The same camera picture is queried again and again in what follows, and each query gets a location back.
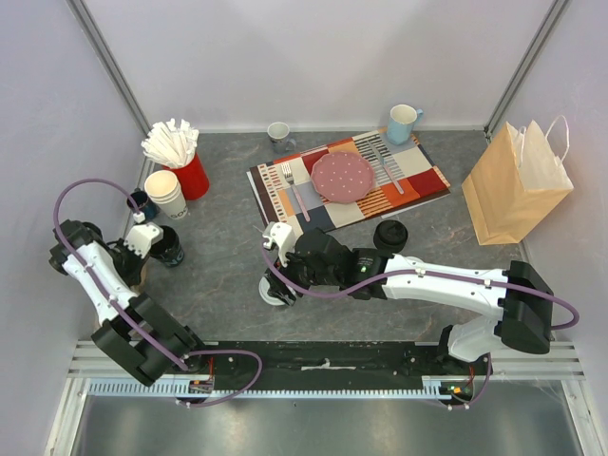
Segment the brown paper bag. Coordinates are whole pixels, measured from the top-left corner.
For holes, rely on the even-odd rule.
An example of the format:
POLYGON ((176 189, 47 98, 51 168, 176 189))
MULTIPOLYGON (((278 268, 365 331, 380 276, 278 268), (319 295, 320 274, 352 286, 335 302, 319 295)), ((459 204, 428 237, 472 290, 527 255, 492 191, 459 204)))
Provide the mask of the brown paper bag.
POLYGON ((553 151, 549 134, 536 121, 519 129, 505 123, 463 182, 465 202, 481 245, 521 242, 567 196, 574 185, 563 162, 570 149, 553 151))

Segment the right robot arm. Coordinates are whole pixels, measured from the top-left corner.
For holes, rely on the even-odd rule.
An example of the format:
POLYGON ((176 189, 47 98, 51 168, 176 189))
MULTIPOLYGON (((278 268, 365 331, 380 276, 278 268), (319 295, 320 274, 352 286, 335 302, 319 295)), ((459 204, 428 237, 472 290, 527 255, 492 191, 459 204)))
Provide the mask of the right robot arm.
POLYGON ((291 306, 303 296, 358 300, 414 299, 467 310, 477 316, 445 329, 435 350, 437 367, 457 373, 468 362, 509 348, 547 354, 551 345, 552 292, 527 263, 507 270, 463 269, 426 263, 414 256, 377 249, 349 249, 319 229, 296 236, 285 223, 270 224, 262 248, 278 250, 259 282, 259 294, 273 306, 291 306))

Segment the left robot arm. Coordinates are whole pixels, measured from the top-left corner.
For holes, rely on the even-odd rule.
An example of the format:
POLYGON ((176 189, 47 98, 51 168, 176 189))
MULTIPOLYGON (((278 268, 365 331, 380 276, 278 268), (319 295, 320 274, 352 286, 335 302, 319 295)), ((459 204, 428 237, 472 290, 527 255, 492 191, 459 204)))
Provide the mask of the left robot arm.
POLYGON ((94 344, 140 383, 151 386, 166 373, 198 373, 208 350, 166 309, 134 288, 143 283, 149 258, 181 264, 180 240, 169 226, 135 225, 127 237, 106 243, 90 222, 67 219, 53 231, 49 264, 76 279, 91 300, 100 328, 94 344))

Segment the cardboard cup carrier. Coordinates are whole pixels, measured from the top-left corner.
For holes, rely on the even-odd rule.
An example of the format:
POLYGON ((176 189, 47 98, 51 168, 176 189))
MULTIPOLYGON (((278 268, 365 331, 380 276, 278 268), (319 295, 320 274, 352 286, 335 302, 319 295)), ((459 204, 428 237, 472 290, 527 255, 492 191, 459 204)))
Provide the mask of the cardboard cup carrier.
POLYGON ((146 277, 147 277, 147 269, 148 269, 148 265, 145 264, 140 272, 140 278, 139 278, 139 282, 133 286, 130 287, 130 289, 137 294, 141 294, 144 290, 144 286, 145 286, 145 281, 146 281, 146 277))

